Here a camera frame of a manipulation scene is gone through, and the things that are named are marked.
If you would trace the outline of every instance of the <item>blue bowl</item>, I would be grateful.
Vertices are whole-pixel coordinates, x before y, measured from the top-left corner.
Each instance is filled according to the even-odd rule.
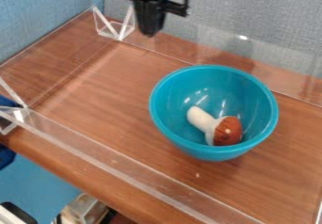
[[[216,118],[237,116],[244,139],[237,145],[209,146],[188,121],[197,105]],[[202,65],[170,73],[150,98],[151,118],[178,148],[198,159],[225,161],[245,154],[272,134],[278,122],[278,103],[265,84],[250,74],[224,66]]]

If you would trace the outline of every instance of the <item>wooden surface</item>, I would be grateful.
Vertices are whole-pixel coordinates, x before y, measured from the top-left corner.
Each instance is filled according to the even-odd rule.
[[[126,43],[97,38],[93,28],[83,42],[75,41],[83,50],[67,54],[69,44],[59,43],[71,40],[65,36],[71,36],[70,31],[77,29],[82,32],[90,22],[89,17],[81,18],[74,27],[57,33],[50,46],[43,43],[42,48],[35,47],[18,59],[18,64],[25,64],[23,74],[15,62],[3,68],[2,74],[33,108],[265,223],[314,223],[322,190],[321,108],[276,93],[281,117],[269,139],[236,160],[200,161],[166,140],[147,110],[153,87],[186,63]],[[99,49],[90,47],[93,40]],[[37,67],[46,64],[37,60],[42,55],[57,64],[51,70]],[[82,66],[81,55],[86,59]],[[230,65],[237,59],[244,60],[237,56],[230,59]],[[317,90],[312,96],[320,100]],[[9,136],[7,144],[138,223],[198,223],[23,129]],[[90,152],[94,146],[82,148]],[[98,152],[97,159],[102,160],[102,155]]]

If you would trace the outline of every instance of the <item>robotic arm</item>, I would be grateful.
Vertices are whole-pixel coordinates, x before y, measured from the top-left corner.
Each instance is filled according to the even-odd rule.
[[[188,16],[189,0],[177,3],[170,0],[133,0],[141,32],[153,37],[162,30],[166,13]]]

